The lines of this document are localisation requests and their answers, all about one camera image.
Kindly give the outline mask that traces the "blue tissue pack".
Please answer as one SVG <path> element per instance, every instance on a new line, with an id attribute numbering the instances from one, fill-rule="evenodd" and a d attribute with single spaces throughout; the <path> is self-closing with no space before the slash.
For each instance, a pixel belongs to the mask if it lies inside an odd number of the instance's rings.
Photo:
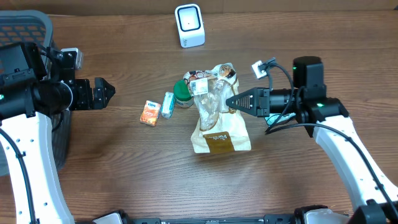
<path id="1" fill-rule="evenodd" d="M 174 112 L 175 97 L 172 92 L 166 92 L 162 103 L 161 115 L 165 119 L 170 119 Z"/>

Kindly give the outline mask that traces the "green lid jar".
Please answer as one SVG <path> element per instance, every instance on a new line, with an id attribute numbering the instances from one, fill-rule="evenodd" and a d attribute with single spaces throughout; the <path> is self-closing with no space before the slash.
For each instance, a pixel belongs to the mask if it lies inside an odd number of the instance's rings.
<path id="1" fill-rule="evenodd" d="M 189 108 L 194 104 L 194 100 L 183 80 L 179 80 L 174 85 L 175 103 L 182 108 Z"/>

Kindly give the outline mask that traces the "orange tissue pack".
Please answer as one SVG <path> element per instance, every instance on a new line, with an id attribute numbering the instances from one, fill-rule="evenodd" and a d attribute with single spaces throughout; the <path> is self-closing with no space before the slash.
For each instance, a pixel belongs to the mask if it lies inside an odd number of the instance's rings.
<path id="1" fill-rule="evenodd" d="M 160 103 L 147 100 L 140 117 L 140 122 L 152 127 L 156 126 L 161 107 Z"/>

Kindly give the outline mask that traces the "beige snack pouch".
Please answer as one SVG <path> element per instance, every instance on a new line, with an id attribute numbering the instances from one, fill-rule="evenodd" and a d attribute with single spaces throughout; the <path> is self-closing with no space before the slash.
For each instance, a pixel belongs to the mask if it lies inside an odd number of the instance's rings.
<path id="1" fill-rule="evenodd" d="M 250 151 L 251 142 L 241 112 L 226 104 L 236 96 L 238 75 L 232 63 L 216 65 L 211 70 L 194 70 L 183 76 L 188 92 L 199 112 L 191 135 L 197 154 Z"/>

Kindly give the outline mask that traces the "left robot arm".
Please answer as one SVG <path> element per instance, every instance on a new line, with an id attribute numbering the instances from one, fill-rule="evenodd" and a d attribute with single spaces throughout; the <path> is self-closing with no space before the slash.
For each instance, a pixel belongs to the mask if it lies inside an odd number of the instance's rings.
<path id="1" fill-rule="evenodd" d="M 1 146 L 18 223 L 74 223 L 53 156 L 53 115 L 102 110 L 115 94 L 104 78 L 77 79 L 83 53 L 34 42 L 1 47 Z"/>

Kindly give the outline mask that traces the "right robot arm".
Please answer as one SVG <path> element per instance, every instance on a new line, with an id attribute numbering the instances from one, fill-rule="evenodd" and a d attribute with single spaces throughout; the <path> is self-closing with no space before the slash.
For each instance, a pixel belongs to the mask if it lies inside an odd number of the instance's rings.
<path id="1" fill-rule="evenodd" d="M 233 109 L 256 117 L 294 113 L 295 124 L 274 121 L 266 134 L 303 127 L 325 151 L 342 179 L 352 216 L 324 205 L 296 208 L 292 214 L 265 215 L 264 223 L 397 223 L 397 186 L 378 167 L 361 142 L 348 110 L 326 95 L 323 62 L 317 56 L 297 57 L 289 89 L 255 87 L 226 100 Z"/>

